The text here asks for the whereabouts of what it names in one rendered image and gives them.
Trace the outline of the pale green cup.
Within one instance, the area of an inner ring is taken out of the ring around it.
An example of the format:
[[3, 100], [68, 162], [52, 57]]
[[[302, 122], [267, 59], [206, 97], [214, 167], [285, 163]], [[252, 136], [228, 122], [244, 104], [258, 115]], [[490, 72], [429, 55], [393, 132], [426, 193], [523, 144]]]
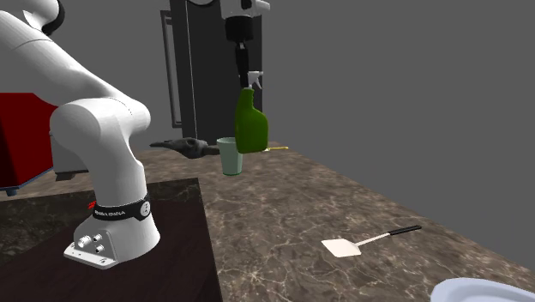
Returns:
[[222, 172], [226, 176], [236, 176], [242, 172], [243, 155], [237, 151], [234, 137], [222, 137], [217, 140]]

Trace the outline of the green spray bottle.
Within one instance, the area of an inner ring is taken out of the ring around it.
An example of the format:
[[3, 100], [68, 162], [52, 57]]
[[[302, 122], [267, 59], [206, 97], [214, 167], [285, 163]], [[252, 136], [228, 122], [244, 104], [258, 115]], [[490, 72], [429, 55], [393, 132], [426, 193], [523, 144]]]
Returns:
[[249, 71], [246, 88], [242, 88], [235, 111], [235, 141], [240, 154], [257, 153], [268, 147], [268, 119], [254, 107], [255, 90], [261, 88], [262, 71]]

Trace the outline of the dark grey refrigerator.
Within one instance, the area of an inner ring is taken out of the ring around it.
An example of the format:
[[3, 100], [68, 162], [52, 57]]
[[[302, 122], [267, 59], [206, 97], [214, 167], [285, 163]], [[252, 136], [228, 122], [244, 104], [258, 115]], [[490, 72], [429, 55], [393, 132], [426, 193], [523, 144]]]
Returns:
[[171, 96], [173, 125], [185, 137], [215, 144], [234, 135], [235, 110], [240, 94], [236, 64], [237, 43], [225, 32], [220, 0], [168, 0], [160, 12], [162, 30], [171, 33], [173, 47], [165, 52], [167, 70], [176, 77]]

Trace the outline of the white plate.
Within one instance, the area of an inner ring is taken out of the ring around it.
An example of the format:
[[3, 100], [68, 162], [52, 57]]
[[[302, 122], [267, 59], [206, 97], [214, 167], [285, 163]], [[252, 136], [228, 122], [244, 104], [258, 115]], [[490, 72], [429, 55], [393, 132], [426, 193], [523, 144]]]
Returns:
[[500, 282], [461, 277], [437, 284], [430, 302], [535, 302], [535, 293]]

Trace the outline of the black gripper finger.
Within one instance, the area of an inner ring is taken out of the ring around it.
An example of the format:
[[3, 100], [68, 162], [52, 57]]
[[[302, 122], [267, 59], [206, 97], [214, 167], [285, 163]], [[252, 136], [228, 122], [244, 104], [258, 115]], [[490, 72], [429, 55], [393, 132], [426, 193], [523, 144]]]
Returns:
[[236, 44], [235, 58], [241, 88], [249, 86], [249, 52], [244, 42]]

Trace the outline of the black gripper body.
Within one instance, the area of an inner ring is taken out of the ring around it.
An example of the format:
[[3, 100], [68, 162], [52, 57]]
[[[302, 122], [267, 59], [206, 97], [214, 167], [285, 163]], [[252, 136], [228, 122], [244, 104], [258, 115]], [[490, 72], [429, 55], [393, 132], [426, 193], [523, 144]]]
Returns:
[[247, 15], [231, 16], [225, 19], [226, 39], [242, 43], [254, 38], [253, 18]]

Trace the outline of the dark robot stand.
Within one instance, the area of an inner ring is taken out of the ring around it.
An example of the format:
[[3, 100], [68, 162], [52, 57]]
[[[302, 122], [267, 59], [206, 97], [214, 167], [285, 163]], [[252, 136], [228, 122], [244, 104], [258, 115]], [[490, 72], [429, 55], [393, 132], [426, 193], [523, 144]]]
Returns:
[[92, 191], [0, 202], [0, 302], [223, 302], [198, 180], [148, 191], [159, 243], [105, 270], [63, 255]]

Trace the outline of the red box appliance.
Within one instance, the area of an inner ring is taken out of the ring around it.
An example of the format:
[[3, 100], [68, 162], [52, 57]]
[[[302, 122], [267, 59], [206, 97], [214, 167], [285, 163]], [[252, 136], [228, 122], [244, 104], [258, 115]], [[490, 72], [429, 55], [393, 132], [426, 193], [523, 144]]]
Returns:
[[50, 170], [57, 181], [87, 172], [80, 158], [50, 133], [56, 109], [31, 93], [0, 93], [0, 192], [15, 196]]

